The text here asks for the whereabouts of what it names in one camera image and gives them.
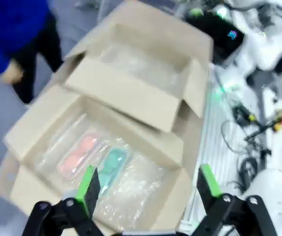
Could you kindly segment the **person right hand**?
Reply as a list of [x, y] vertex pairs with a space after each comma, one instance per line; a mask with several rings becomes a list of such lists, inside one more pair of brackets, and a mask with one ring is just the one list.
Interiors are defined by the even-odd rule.
[[24, 71], [19, 63], [12, 59], [6, 70], [0, 74], [0, 81], [5, 84], [15, 84], [21, 81]]

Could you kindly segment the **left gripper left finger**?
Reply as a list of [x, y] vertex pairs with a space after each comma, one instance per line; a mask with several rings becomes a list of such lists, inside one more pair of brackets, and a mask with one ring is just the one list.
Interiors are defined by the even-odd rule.
[[96, 167], [86, 168], [74, 197], [50, 202], [37, 202], [28, 218], [22, 235], [61, 236], [66, 229], [73, 229], [77, 236], [101, 236], [103, 233], [93, 222], [93, 213], [100, 192]]

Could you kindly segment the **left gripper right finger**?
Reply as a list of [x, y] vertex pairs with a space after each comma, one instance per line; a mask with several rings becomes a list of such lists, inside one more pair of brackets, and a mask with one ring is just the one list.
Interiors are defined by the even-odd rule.
[[232, 226], [241, 236], [277, 235], [263, 199], [250, 195], [242, 200], [223, 193], [208, 164], [200, 165], [196, 187], [206, 216], [194, 236], [217, 236], [223, 226]]

